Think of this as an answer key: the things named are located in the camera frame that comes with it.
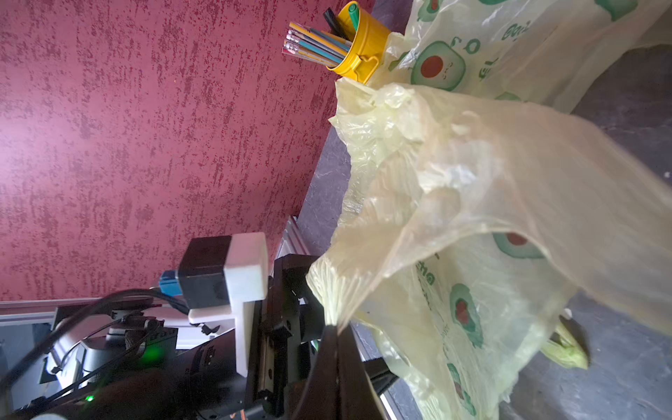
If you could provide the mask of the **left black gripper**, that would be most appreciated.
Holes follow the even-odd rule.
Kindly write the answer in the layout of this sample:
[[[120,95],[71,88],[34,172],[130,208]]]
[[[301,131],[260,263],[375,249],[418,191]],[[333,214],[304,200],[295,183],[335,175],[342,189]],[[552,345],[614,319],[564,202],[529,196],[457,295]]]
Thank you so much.
[[[247,419],[290,419],[299,405],[324,328],[323,308],[306,282],[315,255],[276,259],[268,293],[255,305],[244,399]]]

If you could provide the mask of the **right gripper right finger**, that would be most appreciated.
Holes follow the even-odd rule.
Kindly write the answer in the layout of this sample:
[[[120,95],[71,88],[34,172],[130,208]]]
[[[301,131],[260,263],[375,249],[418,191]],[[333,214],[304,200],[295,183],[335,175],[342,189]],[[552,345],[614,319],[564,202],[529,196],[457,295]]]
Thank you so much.
[[[383,420],[386,414],[366,373],[351,327],[338,337],[339,419]]]

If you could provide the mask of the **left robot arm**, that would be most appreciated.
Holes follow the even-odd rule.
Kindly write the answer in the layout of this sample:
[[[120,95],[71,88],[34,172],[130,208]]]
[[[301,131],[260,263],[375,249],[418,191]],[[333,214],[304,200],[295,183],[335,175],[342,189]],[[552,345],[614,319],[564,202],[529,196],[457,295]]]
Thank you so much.
[[[323,330],[321,309],[306,283],[314,257],[275,262],[271,295],[252,307],[251,336],[235,331],[178,352],[177,330],[144,311],[156,290],[125,290],[82,307],[35,346],[1,381],[10,388],[58,339],[85,317],[140,299],[115,321],[120,343],[90,373],[13,413],[16,419],[286,419],[312,366],[310,343]]]

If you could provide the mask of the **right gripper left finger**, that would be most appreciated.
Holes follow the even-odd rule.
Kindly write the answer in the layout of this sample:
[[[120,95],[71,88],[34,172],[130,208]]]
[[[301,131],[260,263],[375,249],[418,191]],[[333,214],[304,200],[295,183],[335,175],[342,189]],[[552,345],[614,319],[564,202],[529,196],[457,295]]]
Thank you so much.
[[[338,419],[339,402],[338,332],[335,325],[323,330],[317,359],[304,385],[292,419]]]

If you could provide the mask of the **green plastic bag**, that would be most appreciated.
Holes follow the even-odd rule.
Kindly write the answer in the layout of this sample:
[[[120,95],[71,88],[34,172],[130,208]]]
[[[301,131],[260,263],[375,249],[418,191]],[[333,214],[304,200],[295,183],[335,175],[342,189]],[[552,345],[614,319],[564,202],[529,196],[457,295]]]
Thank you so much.
[[[578,290],[671,330],[671,190],[572,115],[668,1],[416,1],[336,84],[351,177],[308,284],[426,419],[495,419]]]

